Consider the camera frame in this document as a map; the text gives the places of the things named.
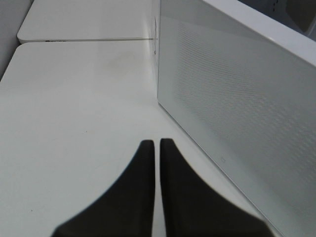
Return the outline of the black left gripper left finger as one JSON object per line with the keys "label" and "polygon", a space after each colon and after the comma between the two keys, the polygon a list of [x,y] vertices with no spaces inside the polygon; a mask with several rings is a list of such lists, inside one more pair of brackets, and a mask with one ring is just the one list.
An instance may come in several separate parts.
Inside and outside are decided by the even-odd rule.
{"label": "black left gripper left finger", "polygon": [[59,225],[54,237],[150,237],[155,204],[155,147],[143,140],[120,177],[94,203]]}

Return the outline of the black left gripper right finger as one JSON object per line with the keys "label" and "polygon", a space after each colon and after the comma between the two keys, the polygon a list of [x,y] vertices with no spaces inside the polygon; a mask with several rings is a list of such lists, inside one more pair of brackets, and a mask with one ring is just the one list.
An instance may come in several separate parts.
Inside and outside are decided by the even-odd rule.
{"label": "black left gripper right finger", "polygon": [[273,236],[264,221],[208,186],[169,138],[160,141],[160,186],[168,237]]}

